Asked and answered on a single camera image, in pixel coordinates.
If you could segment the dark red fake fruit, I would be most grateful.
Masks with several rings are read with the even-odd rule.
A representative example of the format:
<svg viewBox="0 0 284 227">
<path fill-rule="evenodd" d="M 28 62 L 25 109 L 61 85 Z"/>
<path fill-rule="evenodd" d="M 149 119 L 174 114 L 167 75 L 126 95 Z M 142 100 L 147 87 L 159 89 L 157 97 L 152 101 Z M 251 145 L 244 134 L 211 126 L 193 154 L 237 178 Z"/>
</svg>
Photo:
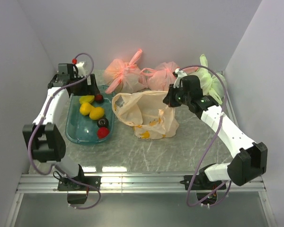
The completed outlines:
<svg viewBox="0 0 284 227">
<path fill-rule="evenodd" d="M 104 102 L 104 98 L 103 98 L 103 96 L 101 94 L 97 94 L 97 95 L 95 95 L 94 101 L 96 103 L 103 103 Z"/>
</svg>

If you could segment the yellow fake mango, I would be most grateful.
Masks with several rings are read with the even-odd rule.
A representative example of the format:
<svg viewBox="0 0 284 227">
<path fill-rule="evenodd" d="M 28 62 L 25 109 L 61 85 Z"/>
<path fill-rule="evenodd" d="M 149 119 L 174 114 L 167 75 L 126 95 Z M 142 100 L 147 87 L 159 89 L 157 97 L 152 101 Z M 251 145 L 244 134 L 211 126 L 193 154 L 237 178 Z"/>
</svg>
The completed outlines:
<svg viewBox="0 0 284 227">
<path fill-rule="evenodd" d="M 79 103 L 83 104 L 83 103 L 93 103 L 95 100 L 95 96 L 94 95 L 89 95 L 89 96 L 81 96 L 79 98 Z"/>
</svg>

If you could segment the yellow fake lemon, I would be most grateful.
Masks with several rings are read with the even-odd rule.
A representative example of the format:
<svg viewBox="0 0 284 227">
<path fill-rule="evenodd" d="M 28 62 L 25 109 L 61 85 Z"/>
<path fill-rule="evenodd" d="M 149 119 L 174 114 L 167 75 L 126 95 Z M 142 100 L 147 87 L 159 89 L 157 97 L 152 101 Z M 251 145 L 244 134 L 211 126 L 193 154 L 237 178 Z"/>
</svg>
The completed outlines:
<svg viewBox="0 0 284 227">
<path fill-rule="evenodd" d="M 90 112 L 89 118 L 92 120 L 98 120 L 105 115 L 105 110 L 102 107 L 94 107 L 94 109 Z"/>
</svg>

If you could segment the orange printed plastic bag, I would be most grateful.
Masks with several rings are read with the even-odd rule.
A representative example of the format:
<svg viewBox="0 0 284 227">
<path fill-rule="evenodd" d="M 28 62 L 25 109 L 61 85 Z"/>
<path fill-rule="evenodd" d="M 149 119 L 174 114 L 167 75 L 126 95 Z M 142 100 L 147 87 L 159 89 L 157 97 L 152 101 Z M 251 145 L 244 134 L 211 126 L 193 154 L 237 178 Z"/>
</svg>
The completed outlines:
<svg viewBox="0 0 284 227">
<path fill-rule="evenodd" d="M 112 110 L 118 120 L 130 126 L 136 137 L 160 140 L 176 135 L 179 123 L 175 109 L 163 103 L 167 91 L 146 90 L 118 93 L 112 99 Z"/>
</svg>

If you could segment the dark purple fake mangosteen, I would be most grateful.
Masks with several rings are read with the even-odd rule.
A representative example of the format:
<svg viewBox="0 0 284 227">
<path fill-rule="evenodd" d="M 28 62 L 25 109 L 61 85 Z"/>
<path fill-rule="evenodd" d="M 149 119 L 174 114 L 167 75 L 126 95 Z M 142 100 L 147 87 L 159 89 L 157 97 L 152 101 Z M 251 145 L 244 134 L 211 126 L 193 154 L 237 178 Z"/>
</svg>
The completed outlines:
<svg viewBox="0 0 284 227">
<path fill-rule="evenodd" d="M 102 128 L 102 127 L 108 128 L 108 127 L 109 127 L 109 121 L 108 121 L 108 119 L 105 118 L 105 117 L 98 119 L 98 121 L 97 121 L 97 126 L 98 126 L 99 128 Z"/>
</svg>

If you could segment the red fake apple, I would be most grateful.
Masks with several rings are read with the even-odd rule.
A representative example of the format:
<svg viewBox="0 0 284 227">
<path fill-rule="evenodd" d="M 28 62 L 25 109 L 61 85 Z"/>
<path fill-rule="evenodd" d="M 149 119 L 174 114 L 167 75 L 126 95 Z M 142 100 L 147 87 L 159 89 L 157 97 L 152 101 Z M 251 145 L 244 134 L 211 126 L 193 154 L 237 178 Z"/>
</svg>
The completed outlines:
<svg viewBox="0 0 284 227">
<path fill-rule="evenodd" d="M 97 137 L 103 139 L 107 137 L 110 133 L 110 130 L 107 127 L 100 127 L 97 131 Z"/>
</svg>

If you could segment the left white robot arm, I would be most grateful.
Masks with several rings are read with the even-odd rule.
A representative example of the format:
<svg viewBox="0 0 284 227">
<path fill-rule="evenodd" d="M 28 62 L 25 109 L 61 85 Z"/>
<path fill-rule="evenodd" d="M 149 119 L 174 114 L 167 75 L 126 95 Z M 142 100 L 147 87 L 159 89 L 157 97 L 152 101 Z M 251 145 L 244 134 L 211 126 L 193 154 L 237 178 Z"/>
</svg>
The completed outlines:
<svg viewBox="0 0 284 227">
<path fill-rule="evenodd" d="M 49 163 L 62 176 L 62 182 L 69 182 L 75 190 L 81 190 L 86 184 L 82 167 L 66 155 L 66 144 L 56 122 L 63 106 L 70 96 L 98 95 L 100 93 L 94 74 L 80 77 L 75 63 L 61 63 L 58 73 L 47 85 L 47 96 L 43 107 L 32 124 L 23 127 L 22 133 L 32 166 L 34 161 Z"/>
</svg>

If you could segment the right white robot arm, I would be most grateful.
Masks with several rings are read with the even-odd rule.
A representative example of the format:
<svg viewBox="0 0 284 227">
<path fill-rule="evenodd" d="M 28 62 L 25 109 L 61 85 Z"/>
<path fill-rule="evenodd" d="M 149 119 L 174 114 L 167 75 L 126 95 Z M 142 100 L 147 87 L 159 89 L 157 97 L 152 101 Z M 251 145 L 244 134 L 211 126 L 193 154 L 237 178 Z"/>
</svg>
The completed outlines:
<svg viewBox="0 0 284 227">
<path fill-rule="evenodd" d="M 169 86 L 163 102 L 169 107 L 188 106 L 190 112 L 217 133 L 233 158 L 228 164 L 203 168 L 199 174 L 201 187 L 209 189 L 216 181 L 232 181 L 242 186 L 266 172 L 267 146 L 249 138 L 228 118 L 212 96 L 203 95 L 197 76 L 178 76 Z"/>
</svg>

